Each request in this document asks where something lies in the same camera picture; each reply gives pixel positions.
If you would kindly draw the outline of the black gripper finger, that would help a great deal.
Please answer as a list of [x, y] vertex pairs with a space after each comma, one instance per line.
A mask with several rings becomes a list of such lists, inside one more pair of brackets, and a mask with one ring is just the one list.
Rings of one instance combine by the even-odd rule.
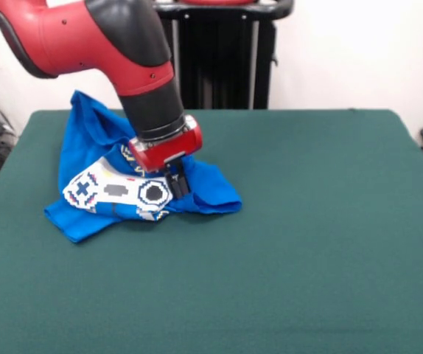
[[165, 170], [165, 178], [167, 180], [168, 187], [172, 193], [174, 199], [179, 199], [182, 197], [181, 186], [175, 176], [169, 169]]
[[187, 180], [183, 161], [181, 159], [178, 160], [176, 164], [176, 168], [178, 173], [177, 181], [178, 181], [178, 186], [179, 186], [179, 191], [181, 193], [181, 196], [188, 195], [190, 193], [189, 182]]

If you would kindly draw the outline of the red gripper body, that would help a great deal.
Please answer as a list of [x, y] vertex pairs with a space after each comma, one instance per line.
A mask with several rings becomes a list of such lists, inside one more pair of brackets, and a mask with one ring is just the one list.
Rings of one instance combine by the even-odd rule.
[[135, 137], [128, 142], [134, 159], [147, 173], [159, 171], [167, 163], [193, 154], [202, 146], [201, 128], [197, 120], [190, 114], [185, 115], [185, 126], [174, 136], [159, 142], [143, 142]]

